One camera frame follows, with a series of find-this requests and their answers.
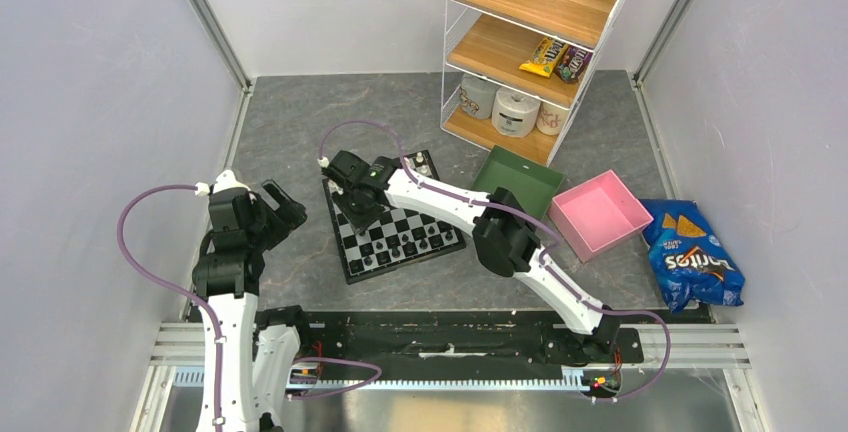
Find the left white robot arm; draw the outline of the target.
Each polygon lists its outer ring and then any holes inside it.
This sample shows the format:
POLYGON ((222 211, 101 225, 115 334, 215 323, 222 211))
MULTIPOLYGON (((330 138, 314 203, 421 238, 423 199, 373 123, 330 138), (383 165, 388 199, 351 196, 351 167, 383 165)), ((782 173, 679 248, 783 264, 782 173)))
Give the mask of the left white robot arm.
POLYGON ((204 385, 200 431, 279 431, 283 395, 293 361, 314 345, 297 323, 298 306, 258 310, 264 255, 307 220, 305 207, 273 180, 259 192, 226 169, 208 196, 211 228, 192 271, 204 329, 204 385))

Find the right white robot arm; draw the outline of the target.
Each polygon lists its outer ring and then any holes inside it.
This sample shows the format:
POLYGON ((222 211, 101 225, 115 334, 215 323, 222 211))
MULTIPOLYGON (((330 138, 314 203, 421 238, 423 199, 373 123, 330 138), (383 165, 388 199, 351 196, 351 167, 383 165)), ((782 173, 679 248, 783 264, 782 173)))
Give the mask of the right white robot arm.
POLYGON ((517 279, 559 315, 585 358, 601 361, 616 350, 619 320, 556 263, 538 235, 543 223, 524 212, 510 191, 451 186, 413 170, 405 158, 380 156, 368 163, 340 151, 318 164, 350 222, 368 226, 380 210, 394 207, 454 226, 472 238, 485 269, 517 279))

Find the black white chessboard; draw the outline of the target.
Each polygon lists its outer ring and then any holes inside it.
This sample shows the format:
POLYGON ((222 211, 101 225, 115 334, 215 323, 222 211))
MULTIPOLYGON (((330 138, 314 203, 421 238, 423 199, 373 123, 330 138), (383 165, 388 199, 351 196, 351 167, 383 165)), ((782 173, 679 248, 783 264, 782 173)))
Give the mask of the black white chessboard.
MULTIPOLYGON (((408 154, 399 160, 401 168, 393 176, 406 179, 408 173, 413 172, 419 179, 438 178, 427 150, 408 154)), ((466 246, 458 228, 417 209, 402 209, 392 205, 366 231, 355 231, 331 199, 335 185, 325 177, 322 186, 343 275, 349 285, 466 246)))

